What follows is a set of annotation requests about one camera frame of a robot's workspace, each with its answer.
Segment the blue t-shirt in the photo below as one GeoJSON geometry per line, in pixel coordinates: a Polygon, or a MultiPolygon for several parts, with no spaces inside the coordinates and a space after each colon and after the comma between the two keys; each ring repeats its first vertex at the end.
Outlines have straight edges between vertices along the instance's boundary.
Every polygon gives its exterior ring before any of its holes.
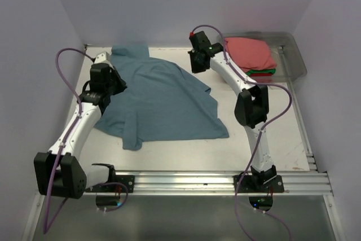
{"type": "Polygon", "coordinates": [[[111,63],[127,88],[111,98],[94,128],[120,137],[123,149],[229,137],[210,86],[177,64],[150,57],[145,45],[113,46],[111,63]]]}

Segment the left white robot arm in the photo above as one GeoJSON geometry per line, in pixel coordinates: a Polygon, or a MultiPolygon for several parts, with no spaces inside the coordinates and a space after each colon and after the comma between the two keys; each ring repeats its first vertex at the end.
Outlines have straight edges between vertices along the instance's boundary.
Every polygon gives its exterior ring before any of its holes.
{"type": "Polygon", "coordinates": [[[113,165],[94,163],[84,170],[78,159],[91,130],[109,106],[111,96],[125,89],[125,81],[110,62],[91,66],[89,89],[81,93],[70,123],[47,152],[39,152],[34,158],[41,195],[78,199],[86,189],[96,185],[106,192],[116,188],[113,165]]]}

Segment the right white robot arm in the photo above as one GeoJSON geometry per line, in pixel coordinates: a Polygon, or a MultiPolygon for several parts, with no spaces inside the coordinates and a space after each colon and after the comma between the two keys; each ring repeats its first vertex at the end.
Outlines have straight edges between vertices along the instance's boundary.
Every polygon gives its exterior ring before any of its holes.
{"type": "Polygon", "coordinates": [[[231,59],[220,43],[212,44],[205,32],[191,32],[192,50],[188,52],[193,73],[212,69],[231,87],[237,96],[234,115],[244,127],[250,150],[250,175],[237,177],[241,183],[238,192],[265,192],[270,189],[277,176],[276,167],[270,155],[266,129],[262,126],[269,113],[267,86],[259,86],[250,79],[231,59]]]}

